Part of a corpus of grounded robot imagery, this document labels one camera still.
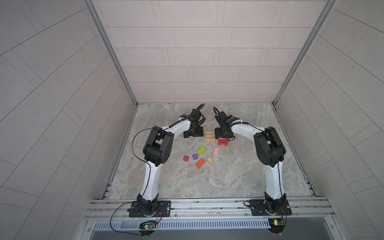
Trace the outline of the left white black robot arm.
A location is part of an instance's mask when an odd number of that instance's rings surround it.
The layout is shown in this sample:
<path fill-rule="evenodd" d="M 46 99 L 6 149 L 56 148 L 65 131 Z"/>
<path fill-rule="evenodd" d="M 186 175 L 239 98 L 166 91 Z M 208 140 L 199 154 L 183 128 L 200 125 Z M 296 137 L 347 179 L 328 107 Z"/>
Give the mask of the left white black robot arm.
<path fill-rule="evenodd" d="M 184 138 L 202 137 L 205 116 L 198 109 L 193 109 L 188 115 L 181 115 L 174 123 L 158 127 L 154 126 L 143 148 L 146 173 L 142 190 L 137 196 L 136 203 L 140 212 L 152 216 L 156 212 L 158 200 L 158 185 L 163 165 L 171 155 L 174 138 L 183 135 Z"/>

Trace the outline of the red arch block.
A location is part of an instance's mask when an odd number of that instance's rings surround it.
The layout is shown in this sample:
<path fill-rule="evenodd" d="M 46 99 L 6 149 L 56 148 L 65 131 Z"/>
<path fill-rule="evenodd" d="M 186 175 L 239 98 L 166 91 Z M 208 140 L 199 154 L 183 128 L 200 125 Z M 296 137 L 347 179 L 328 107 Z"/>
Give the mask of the red arch block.
<path fill-rule="evenodd" d="M 218 145 L 219 145 L 219 146 L 223 145 L 223 146 L 226 146 L 226 147 L 227 147 L 228 144 L 229 144 L 229 141 L 228 141 L 228 140 L 219 139 L 219 141 L 218 141 Z"/>

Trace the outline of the lime green block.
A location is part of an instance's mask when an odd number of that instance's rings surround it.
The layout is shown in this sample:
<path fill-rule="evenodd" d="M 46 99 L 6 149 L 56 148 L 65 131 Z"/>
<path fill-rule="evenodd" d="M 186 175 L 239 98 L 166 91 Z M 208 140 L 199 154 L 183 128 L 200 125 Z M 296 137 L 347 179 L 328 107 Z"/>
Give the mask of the lime green block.
<path fill-rule="evenodd" d="M 202 155 L 203 153 L 205 153 L 206 152 L 206 147 L 201 147 L 201 148 L 199 148 L 198 150 L 197 150 L 197 154 L 200 156 L 200 155 Z"/>

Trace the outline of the pink block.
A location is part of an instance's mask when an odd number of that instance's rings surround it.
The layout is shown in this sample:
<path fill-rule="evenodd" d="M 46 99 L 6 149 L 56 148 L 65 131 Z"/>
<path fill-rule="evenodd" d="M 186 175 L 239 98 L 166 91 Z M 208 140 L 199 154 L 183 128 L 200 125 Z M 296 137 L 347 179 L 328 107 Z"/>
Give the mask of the pink block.
<path fill-rule="evenodd" d="M 218 157 L 219 156 L 219 152 L 220 152 L 220 148 L 219 147 L 215 147 L 214 148 L 214 152 L 213 152 L 213 156 L 214 157 Z"/>

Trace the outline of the orange block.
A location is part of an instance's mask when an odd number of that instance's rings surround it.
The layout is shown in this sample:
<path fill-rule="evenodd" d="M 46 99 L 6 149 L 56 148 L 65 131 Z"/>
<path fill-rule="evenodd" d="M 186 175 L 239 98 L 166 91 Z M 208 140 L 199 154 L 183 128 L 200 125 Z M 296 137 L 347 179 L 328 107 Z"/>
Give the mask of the orange block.
<path fill-rule="evenodd" d="M 200 160 L 196 163 L 196 167 L 197 167 L 198 169 L 200 169 L 205 163 L 206 163 L 206 160 L 205 160 L 205 159 L 200 159 Z"/>

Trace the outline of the left controller board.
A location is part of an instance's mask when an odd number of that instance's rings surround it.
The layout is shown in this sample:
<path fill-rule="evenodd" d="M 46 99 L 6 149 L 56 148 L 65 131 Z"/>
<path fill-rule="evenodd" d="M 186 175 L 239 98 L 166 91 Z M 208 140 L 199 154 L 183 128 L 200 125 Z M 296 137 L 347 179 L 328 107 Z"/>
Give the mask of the left controller board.
<path fill-rule="evenodd" d="M 156 225 L 157 225 L 157 222 L 155 221 L 146 221 L 146 222 L 140 223 L 139 232 L 154 231 L 156 228 Z"/>

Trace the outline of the controller board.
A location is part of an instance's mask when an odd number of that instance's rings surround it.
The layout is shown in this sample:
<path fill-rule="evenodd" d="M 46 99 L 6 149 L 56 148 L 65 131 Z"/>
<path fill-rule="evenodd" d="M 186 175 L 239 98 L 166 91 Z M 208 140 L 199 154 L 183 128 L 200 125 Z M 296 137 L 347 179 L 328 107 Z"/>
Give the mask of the controller board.
<path fill-rule="evenodd" d="M 286 223 L 282 219 L 268 219 L 270 224 L 269 231 L 274 234 L 280 234 L 284 231 Z"/>
<path fill-rule="evenodd" d="M 139 232 L 154 231 L 156 228 L 156 225 L 157 225 L 157 222 L 155 221 L 146 221 L 146 222 L 140 223 Z"/>

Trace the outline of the right controller board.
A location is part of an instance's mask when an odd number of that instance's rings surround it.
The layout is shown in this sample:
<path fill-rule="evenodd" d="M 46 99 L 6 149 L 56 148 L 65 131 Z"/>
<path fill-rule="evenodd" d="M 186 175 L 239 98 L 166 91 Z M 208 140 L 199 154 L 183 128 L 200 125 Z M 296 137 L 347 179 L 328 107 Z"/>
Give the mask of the right controller board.
<path fill-rule="evenodd" d="M 284 231 L 286 223 L 282 219 L 268 219 L 270 224 L 269 231 L 274 234 L 280 234 Z"/>

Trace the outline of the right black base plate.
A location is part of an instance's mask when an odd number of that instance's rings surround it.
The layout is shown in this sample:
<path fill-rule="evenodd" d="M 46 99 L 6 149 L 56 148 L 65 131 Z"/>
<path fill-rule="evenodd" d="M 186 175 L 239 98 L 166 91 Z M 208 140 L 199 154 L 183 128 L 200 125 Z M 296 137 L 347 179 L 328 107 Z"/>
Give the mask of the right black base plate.
<path fill-rule="evenodd" d="M 264 200 L 248 200 L 247 206 L 251 209 L 252 216 L 291 216 L 292 210 L 288 206 L 286 201 L 281 207 L 275 210 L 273 213 L 267 211 L 267 206 L 264 204 Z"/>

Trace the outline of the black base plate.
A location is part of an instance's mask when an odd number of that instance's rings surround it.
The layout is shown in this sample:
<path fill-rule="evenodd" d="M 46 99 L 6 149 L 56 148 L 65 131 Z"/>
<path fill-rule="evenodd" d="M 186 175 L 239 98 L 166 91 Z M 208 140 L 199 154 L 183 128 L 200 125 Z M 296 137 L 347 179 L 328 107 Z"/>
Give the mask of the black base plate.
<path fill-rule="evenodd" d="M 264 200 L 248 200 L 247 206 L 251 209 L 252 216 L 291 216 L 292 210 L 288 206 L 286 201 L 281 207 L 275 210 L 273 213 L 267 211 L 267 206 L 264 204 Z"/>
<path fill-rule="evenodd" d="M 171 201 L 134 201 L 127 211 L 130 218 L 169 217 Z"/>

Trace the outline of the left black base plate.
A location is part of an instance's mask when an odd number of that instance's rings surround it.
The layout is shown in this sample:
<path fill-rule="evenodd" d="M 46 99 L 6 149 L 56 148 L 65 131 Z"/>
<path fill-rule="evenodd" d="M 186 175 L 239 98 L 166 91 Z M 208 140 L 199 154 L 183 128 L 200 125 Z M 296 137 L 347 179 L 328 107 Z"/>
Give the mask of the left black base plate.
<path fill-rule="evenodd" d="M 130 218 L 169 217 L 171 201 L 134 201 L 127 211 Z"/>

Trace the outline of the aluminium mounting rail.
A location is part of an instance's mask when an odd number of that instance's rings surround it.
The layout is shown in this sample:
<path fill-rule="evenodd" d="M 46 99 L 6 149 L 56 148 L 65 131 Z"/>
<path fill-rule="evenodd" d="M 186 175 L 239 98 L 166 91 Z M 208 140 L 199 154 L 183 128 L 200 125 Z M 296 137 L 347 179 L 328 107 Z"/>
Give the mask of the aluminium mounting rail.
<path fill-rule="evenodd" d="M 140 220 L 181 220 L 181 219 L 238 219 L 238 218 L 271 218 L 271 216 L 252 216 L 247 206 L 253 198 L 216 198 L 216 199 L 171 199 L 169 217 L 133 218 Z M 326 197 L 288 197 L 292 210 L 289 218 L 333 217 L 334 210 Z M 130 200 L 94 200 L 91 201 L 84 218 L 86 220 L 123 220 L 129 218 Z"/>

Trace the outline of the right aluminium corner post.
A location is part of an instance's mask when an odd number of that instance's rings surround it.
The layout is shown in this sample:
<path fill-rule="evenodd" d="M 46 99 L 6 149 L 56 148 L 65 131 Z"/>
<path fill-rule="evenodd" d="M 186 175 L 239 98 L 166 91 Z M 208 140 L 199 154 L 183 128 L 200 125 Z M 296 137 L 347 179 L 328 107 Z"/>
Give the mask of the right aluminium corner post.
<path fill-rule="evenodd" d="M 276 98 L 273 101 L 273 105 L 276 106 L 280 99 L 282 98 L 284 92 L 288 88 L 288 85 L 290 84 L 291 80 L 295 76 L 297 70 L 299 69 L 300 65 L 302 64 L 304 58 L 307 56 L 309 50 L 311 49 L 313 43 L 315 42 L 317 36 L 319 35 L 321 29 L 323 28 L 324 24 L 326 23 L 327 19 L 329 18 L 332 10 L 334 9 L 337 0 L 328 0 L 326 1 L 326 4 L 321 11 L 317 21 L 315 22 L 314 27 L 312 28 L 307 40 L 305 41 L 304 46 L 302 47 L 301 51 L 299 52 L 298 57 L 296 58 L 293 66 L 291 67 L 285 81 L 282 84 L 281 89 L 279 90 Z"/>

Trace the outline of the aluminium corner post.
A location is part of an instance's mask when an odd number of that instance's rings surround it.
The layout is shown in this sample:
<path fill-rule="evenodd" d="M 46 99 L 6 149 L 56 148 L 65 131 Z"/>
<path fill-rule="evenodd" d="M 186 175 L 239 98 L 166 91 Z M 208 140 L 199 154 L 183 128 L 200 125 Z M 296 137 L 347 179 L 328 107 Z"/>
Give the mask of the aluminium corner post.
<path fill-rule="evenodd" d="M 328 0 L 326 1 L 326 4 L 321 11 L 317 21 L 315 22 L 314 27 L 312 28 L 307 40 L 305 41 L 304 46 L 302 47 L 301 51 L 299 52 L 298 57 L 296 58 L 293 66 L 291 67 L 285 81 L 282 84 L 281 89 L 279 90 L 276 98 L 273 101 L 273 105 L 276 106 L 280 99 L 282 98 L 284 92 L 288 88 L 288 85 L 290 84 L 291 80 L 295 76 L 297 70 L 299 69 L 300 65 L 302 64 L 304 58 L 307 56 L 309 50 L 311 49 L 313 43 L 315 42 L 317 36 L 319 35 L 321 29 L 323 28 L 324 24 L 326 23 L 327 19 L 329 18 L 332 10 L 334 9 L 337 0 Z"/>
<path fill-rule="evenodd" d="M 133 101 L 134 105 L 137 107 L 138 102 L 134 96 L 134 93 L 133 93 L 131 87 L 129 86 L 129 83 L 128 83 L 127 78 L 124 74 L 124 71 L 123 71 L 123 69 L 119 63 L 117 55 L 116 55 L 116 53 L 113 49 L 113 46 L 111 45 L 111 42 L 107 36 L 107 32 L 105 31 L 105 28 L 101 22 L 101 19 L 99 18 L 98 14 L 97 14 L 97 11 L 96 11 L 96 8 L 95 8 L 93 1 L 84 0 L 84 4 L 85 4 L 85 8 L 87 9 L 87 11 L 90 15 L 90 18 L 91 18 L 99 36 L 100 36 L 101 42 L 104 45 L 115 70 L 117 71 L 117 74 L 121 78 L 123 85 L 127 89 L 128 94 L 129 94 L 131 100 Z"/>

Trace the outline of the left aluminium corner post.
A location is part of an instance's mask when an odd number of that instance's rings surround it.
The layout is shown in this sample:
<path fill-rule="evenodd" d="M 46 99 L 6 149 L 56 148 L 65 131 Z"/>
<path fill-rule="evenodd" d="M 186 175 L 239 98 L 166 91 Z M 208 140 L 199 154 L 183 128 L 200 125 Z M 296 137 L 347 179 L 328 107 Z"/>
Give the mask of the left aluminium corner post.
<path fill-rule="evenodd" d="M 111 45 L 111 42 L 107 36 L 107 32 L 105 31 L 105 28 L 101 22 L 101 19 L 99 18 L 98 14 L 97 14 L 97 11 L 96 11 L 96 8 L 95 8 L 93 1 L 84 0 L 84 4 L 85 4 L 85 8 L 87 9 L 87 11 L 90 15 L 90 18 L 91 18 L 99 36 L 100 36 L 101 42 L 104 45 L 115 70 L 117 71 L 117 74 L 121 78 L 123 85 L 127 89 L 128 94 L 129 94 L 131 100 L 133 101 L 134 105 L 137 107 L 138 102 L 134 96 L 134 93 L 133 93 L 131 87 L 129 86 L 129 83 L 128 83 L 127 78 L 124 74 L 124 71 L 123 71 L 123 69 L 119 63 L 117 55 L 116 55 L 116 53 L 113 49 L 113 46 Z"/>

